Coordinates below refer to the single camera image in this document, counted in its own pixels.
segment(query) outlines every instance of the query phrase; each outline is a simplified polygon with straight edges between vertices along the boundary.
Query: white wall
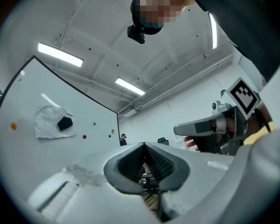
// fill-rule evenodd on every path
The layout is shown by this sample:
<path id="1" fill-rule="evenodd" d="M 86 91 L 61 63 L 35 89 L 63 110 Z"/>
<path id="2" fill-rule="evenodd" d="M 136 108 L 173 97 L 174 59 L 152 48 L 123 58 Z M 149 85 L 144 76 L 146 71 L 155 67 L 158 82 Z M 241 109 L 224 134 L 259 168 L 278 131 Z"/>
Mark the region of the white wall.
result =
<path id="1" fill-rule="evenodd" d="M 262 75 L 256 66 L 248 58 L 243 56 L 235 47 L 233 48 L 233 64 L 238 64 L 251 79 L 256 87 L 255 91 L 260 92 L 263 89 Z"/>
<path id="2" fill-rule="evenodd" d="M 239 77 L 256 90 L 239 65 L 222 66 L 161 102 L 129 118 L 121 117 L 119 131 L 126 134 L 127 143 L 157 142 L 158 138 L 165 137 L 170 146 L 183 147 L 182 143 L 177 144 L 182 138 L 174 134 L 173 127 L 211 116 L 211 105 L 221 98 L 220 91 L 228 89 Z"/>

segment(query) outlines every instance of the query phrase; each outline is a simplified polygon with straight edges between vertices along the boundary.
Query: ceiling pipe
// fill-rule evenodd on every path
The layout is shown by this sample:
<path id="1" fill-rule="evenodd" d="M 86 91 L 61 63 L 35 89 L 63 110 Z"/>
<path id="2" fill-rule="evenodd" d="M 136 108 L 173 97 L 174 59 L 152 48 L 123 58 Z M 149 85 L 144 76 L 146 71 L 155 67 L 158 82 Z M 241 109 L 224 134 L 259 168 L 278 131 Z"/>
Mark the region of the ceiling pipe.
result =
<path id="1" fill-rule="evenodd" d="M 210 69 L 207 69 L 206 71 L 201 71 L 198 74 L 196 74 L 195 76 L 179 83 L 178 85 L 176 85 L 175 87 L 169 89 L 168 91 L 162 93 L 161 95 L 157 96 L 156 98 L 152 99 L 151 101 L 147 102 L 145 105 L 142 106 L 141 110 L 144 108 L 147 108 L 148 106 L 152 105 L 153 103 L 159 101 L 160 99 L 164 99 L 169 95 L 172 95 L 178 91 L 180 91 L 181 89 L 185 88 L 186 86 L 188 86 L 189 84 L 195 82 L 196 80 L 202 78 L 203 76 L 211 73 L 212 71 L 214 71 L 215 69 L 219 68 L 221 65 L 225 64 L 225 62 L 227 62 L 227 60 L 224 61 L 219 61 L 218 63 L 215 63 L 214 65 L 211 66 Z"/>
<path id="2" fill-rule="evenodd" d="M 173 73 L 171 73 L 169 76 L 167 76 L 166 78 L 162 79 L 159 83 L 155 84 L 153 87 L 151 87 L 148 91 L 145 92 L 145 94 L 143 96 L 139 96 L 137 97 L 135 100 L 132 101 L 132 103 L 136 103 L 137 100 L 144 98 L 146 95 L 148 95 L 149 93 L 151 93 L 152 91 L 154 91 L 155 87 L 158 86 L 159 84 L 161 84 L 162 82 L 164 82 L 165 80 L 167 80 L 168 78 L 170 78 L 171 76 L 173 76 L 174 74 L 176 74 L 177 72 L 179 72 L 181 69 L 185 68 L 187 65 L 193 63 L 196 59 L 200 58 L 203 55 L 206 55 L 208 52 L 204 52 L 203 54 L 201 54 L 200 56 L 196 57 L 195 59 L 191 60 L 190 62 L 186 63 L 185 65 L 183 65 L 181 68 L 177 69 L 176 71 L 174 71 Z M 230 57 L 232 57 L 233 54 L 230 54 L 228 56 L 226 56 L 225 58 L 221 59 L 218 62 L 223 62 L 224 60 L 228 60 Z"/>
<path id="3" fill-rule="evenodd" d="M 60 68 L 58 68 L 57 73 L 58 73 L 58 74 L 64 74 L 64 75 L 66 75 L 66 76 L 68 76 L 68 77 L 75 77 L 75 78 L 77 78 L 77 79 L 79 79 L 79 80 L 93 83 L 93 84 L 95 84 L 95 85 L 97 85 L 97 86 L 99 86 L 99 87 L 102 87 L 102 88 L 104 88 L 104 89 L 106 89 L 106 90 L 115 92 L 115 93 L 120 94 L 120 95 L 122 95 L 122 96 L 126 96 L 126 97 L 129 97 L 129 98 L 131 98 L 131 99 L 135 99 L 135 97 L 133 97 L 133 96 L 130 96 L 130 95 L 127 95 L 127 94 L 122 93 L 122 92 L 120 92 L 120 91 L 117 91 L 116 89 L 113 89 L 113 88 L 111 88 L 111 87 L 109 87 L 109 86 L 106 86 L 106 85 L 104 85 L 104 84 L 101 84 L 101 83 L 99 83 L 99 82 L 97 82 L 97 81 L 90 80 L 90 79 L 88 79 L 88 78 L 82 77 L 82 76 L 80 76 L 80 75 L 76 75 L 76 74 L 74 74 L 74 73 L 71 73 L 71 72 L 69 72 L 69 71 L 66 71 L 66 70 L 63 70 L 63 69 L 60 69 Z"/>
<path id="4" fill-rule="evenodd" d="M 98 87 L 96 87 L 96 86 L 90 86 L 89 84 L 85 84 L 85 81 L 80 81 L 80 80 L 78 81 L 78 80 L 76 80 L 74 77 L 70 77 L 70 76 L 67 76 L 67 75 L 63 75 L 63 78 L 66 78 L 67 81 L 70 82 L 70 83 L 72 83 L 72 82 L 79 83 L 80 85 L 83 85 L 83 86 L 85 86 L 85 87 L 87 87 L 87 88 L 93 88 L 93 89 L 95 89 L 95 90 L 98 90 L 98 91 L 100 91 L 100 92 L 103 92 L 103 93 L 105 93 L 106 95 L 108 95 L 108 96 L 110 96 L 110 97 L 116 98 L 117 100 L 122 100 L 122 101 L 125 101 L 125 102 L 130 103 L 130 101 L 129 101 L 128 99 L 122 98 L 122 97 L 117 96 L 116 94 L 112 94 L 112 93 L 110 93 L 110 92 L 108 92 L 108 91 L 102 91 L 102 90 L 100 90 L 100 89 L 99 89 Z"/>

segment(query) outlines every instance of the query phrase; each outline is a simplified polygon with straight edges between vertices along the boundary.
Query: black camera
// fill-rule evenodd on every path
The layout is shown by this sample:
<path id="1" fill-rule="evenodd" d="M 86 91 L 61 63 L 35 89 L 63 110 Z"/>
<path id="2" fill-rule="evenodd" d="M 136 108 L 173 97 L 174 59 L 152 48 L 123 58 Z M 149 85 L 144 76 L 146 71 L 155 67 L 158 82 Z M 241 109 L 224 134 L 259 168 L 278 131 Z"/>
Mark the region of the black camera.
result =
<path id="1" fill-rule="evenodd" d="M 213 103 L 212 107 L 213 107 L 213 110 L 215 110 L 217 108 L 216 102 Z"/>
<path id="2" fill-rule="evenodd" d="M 127 28 L 127 36 L 140 44 L 145 43 L 144 34 L 139 31 L 134 25 L 131 25 Z"/>

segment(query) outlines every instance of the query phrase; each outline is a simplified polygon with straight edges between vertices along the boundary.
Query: black sleeve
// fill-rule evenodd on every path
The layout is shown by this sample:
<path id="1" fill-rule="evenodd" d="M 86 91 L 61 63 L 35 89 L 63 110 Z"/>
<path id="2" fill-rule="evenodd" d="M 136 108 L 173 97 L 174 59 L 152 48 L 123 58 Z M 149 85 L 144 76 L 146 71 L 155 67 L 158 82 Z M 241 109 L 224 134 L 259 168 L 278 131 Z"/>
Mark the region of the black sleeve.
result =
<path id="1" fill-rule="evenodd" d="M 268 81 L 280 65 L 280 29 L 266 0 L 195 0 Z"/>

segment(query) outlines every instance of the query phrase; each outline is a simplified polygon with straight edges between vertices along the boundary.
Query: person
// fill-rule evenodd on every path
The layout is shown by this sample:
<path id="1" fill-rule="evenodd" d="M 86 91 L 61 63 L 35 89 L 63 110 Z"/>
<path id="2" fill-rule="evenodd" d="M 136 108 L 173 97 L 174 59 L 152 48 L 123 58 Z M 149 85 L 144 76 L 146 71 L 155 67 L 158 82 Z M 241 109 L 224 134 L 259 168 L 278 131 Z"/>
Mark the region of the person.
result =
<path id="1" fill-rule="evenodd" d="M 188 6 L 214 17 L 223 35 L 268 81 L 280 65 L 280 0 L 133 0 L 133 23 L 153 35 Z"/>
<path id="2" fill-rule="evenodd" d="M 126 135 L 123 133 L 120 136 L 120 146 L 124 146 L 124 145 L 127 145 L 127 143 L 126 143 Z"/>

